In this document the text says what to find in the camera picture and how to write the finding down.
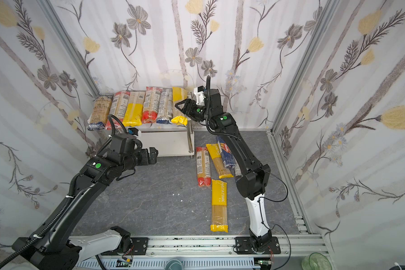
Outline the yellow-end spaghetti pack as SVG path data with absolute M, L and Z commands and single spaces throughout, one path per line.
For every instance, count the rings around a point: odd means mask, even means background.
M 129 94 L 127 110 L 122 121 L 126 127 L 138 127 L 142 125 L 145 93 L 145 91 L 134 91 Z

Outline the yellow-top spaghetti pack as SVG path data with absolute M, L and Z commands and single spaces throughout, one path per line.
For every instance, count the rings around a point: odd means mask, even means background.
M 187 99 L 187 90 L 180 87 L 172 88 L 173 97 L 173 118 L 171 122 L 176 125 L 187 126 L 188 118 L 176 108 L 176 105 L 183 100 Z

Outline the blue clear label spaghetti pack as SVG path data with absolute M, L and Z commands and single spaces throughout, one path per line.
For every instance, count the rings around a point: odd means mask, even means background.
M 157 124 L 171 124 L 173 118 L 173 91 L 171 88 L 163 88 L 160 95 L 158 114 L 156 118 Z

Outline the dark blue-top spaghetti pack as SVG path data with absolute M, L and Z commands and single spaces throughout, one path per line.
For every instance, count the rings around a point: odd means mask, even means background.
M 92 114 L 88 120 L 87 129 L 97 131 L 105 129 L 108 121 L 113 96 L 109 94 L 100 95 L 95 99 Z

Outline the blue Barilla spaghetti pack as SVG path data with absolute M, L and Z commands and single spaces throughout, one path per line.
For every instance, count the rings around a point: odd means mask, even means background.
M 217 136 L 217 142 L 224 167 L 227 169 L 234 169 L 236 161 L 230 148 L 220 136 Z

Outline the small red-end spaghetti pack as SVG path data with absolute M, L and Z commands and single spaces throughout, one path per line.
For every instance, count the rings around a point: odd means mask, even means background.
M 196 172 L 200 187 L 211 186 L 210 155 L 206 147 L 196 148 Z

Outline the yellow pastatime pack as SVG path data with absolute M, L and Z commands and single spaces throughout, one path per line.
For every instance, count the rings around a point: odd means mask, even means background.
M 212 180 L 211 183 L 211 225 L 212 232 L 228 232 L 227 221 L 227 183 Z
M 216 168 L 218 176 L 220 179 L 232 178 L 233 175 L 229 169 L 227 169 L 223 164 L 223 159 L 217 144 L 206 144 L 207 150 Z

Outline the yellow Pastatime pack front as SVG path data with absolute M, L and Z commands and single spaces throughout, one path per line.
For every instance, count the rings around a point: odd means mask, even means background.
M 228 232 L 227 221 L 227 183 L 212 180 L 211 183 L 211 225 L 212 232 Z

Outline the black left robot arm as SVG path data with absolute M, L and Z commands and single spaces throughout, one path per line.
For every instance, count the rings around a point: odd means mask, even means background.
M 156 164 L 159 152 L 143 148 L 138 130 L 112 127 L 110 138 L 72 178 L 69 191 L 54 212 L 29 237 L 19 237 L 12 245 L 14 253 L 0 263 L 0 269 L 18 256 L 39 270 L 71 270 L 82 257 L 83 248 L 70 243 L 69 237 L 87 209 L 123 172 L 140 165 Z

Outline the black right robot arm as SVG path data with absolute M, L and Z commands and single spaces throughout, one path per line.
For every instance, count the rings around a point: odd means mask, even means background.
M 221 138 L 231 150 L 242 172 L 236 187 L 246 199 L 249 211 L 250 244 L 256 253 L 261 253 L 272 240 L 264 203 L 271 169 L 255 157 L 242 138 L 234 117 L 224 111 L 219 90 L 211 88 L 210 81 L 208 75 L 206 85 L 196 89 L 195 98 L 185 99 L 175 108 L 193 121 L 204 121 L 208 132 Z

